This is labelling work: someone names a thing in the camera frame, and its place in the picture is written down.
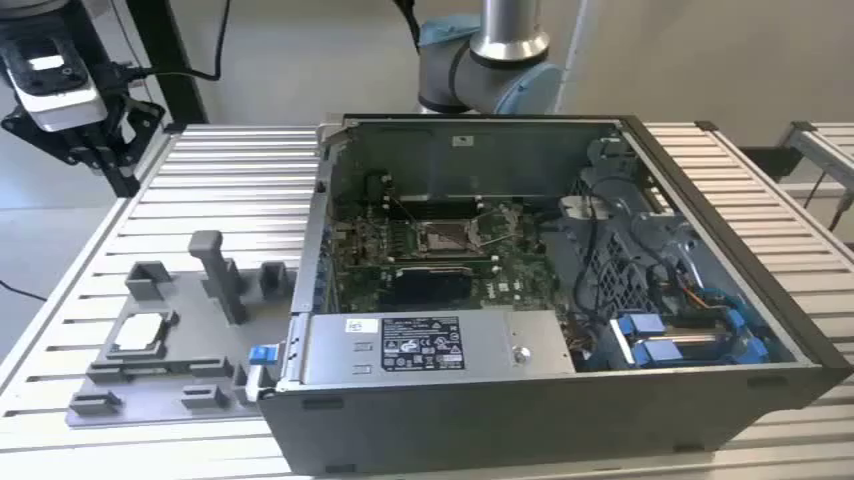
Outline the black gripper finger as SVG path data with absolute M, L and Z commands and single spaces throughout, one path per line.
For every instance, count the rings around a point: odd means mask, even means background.
M 106 118 L 91 125 L 94 165 L 118 198 L 138 192 L 134 168 L 164 114 L 160 105 L 121 95 L 107 102 Z
M 97 168 L 83 127 L 46 132 L 37 126 L 25 109 L 14 107 L 1 120 L 1 128 L 66 165 L 81 164 Z

